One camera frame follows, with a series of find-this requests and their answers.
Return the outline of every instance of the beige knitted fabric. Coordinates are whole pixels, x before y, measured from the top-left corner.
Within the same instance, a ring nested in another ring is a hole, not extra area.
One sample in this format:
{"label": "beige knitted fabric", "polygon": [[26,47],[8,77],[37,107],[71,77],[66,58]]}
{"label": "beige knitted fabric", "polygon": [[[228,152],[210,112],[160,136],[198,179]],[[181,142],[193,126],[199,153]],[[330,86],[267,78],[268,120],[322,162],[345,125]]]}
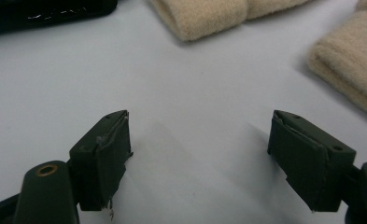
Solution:
{"label": "beige knitted fabric", "polygon": [[346,24],[310,50],[311,70],[367,111],[367,0]]}
{"label": "beige knitted fabric", "polygon": [[248,0],[248,19],[258,18],[289,7],[298,6],[308,0]]}
{"label": "beige knitted fabric", "polygon": [[308,0],[151,0],[169,28],[184,41],[195,40]]}

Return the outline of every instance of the dark green mount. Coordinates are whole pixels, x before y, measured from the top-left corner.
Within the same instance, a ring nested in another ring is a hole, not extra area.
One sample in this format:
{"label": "dark green mount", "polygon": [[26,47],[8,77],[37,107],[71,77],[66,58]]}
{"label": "dark green mount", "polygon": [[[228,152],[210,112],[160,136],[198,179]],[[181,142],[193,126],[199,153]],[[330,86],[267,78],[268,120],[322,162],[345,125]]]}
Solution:
{"label": "dark green mount", "polygon": [[300,116],[275,111],[268,153],[312,211],[348,206],[346,223],[367,223],[367,163],[353,165],[356,151]]}
{"label": "dark green mount", "polygon": [[0,202],[0,224],[79,223],[77,204],[83,211],[106,208],[131,156],[128,112],[104,116],[73,146],[68,162],[26,173],[21,193]]}

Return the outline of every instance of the brass grommet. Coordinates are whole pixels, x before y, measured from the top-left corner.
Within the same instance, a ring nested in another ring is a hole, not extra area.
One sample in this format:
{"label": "brass grommet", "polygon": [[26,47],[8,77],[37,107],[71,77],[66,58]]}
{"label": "brass grommet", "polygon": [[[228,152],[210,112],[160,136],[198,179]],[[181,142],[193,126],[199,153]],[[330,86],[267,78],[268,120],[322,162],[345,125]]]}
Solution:
{"label": "brass grommet", "polygon": [[35,172],[38,176],[52,175],[58,170],[58,166],[54,164],[47,164],[37,169]]}

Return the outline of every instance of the white surface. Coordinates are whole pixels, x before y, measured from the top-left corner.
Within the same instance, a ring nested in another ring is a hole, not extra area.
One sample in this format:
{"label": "white surface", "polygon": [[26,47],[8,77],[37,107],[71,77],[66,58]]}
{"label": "white surface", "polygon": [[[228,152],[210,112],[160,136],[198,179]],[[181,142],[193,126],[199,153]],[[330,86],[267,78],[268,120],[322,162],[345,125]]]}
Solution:
{"label": "white surface", "polygon": [[[182,43],[146,0],[111,15],[0,35],[0,201],[27,170],[67,161],[103,115],[130,111],[134,156],[113,223],[344,223],[309,211],[266,153],[274,109],[367,161],[367,114],[308,71],[309,47],[354,0],[317,0]],[[110,223],[106,212],[81,223]]]}

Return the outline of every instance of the folded fabric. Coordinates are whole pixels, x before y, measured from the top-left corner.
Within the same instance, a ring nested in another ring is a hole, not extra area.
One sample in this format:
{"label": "folded fabric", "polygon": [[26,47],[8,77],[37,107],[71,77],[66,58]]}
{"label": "folded fabric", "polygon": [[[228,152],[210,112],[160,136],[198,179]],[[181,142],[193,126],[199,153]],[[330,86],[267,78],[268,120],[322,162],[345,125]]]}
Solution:
{"label": "folded fabric", "polygon": [[308,0],[151,0],[160,17],[184,41],[233,27]]}
{"label": "folded fabric", "polygon": [[367,111],[367,0],[339,29],[311,48],[308,64],[353,103]]}

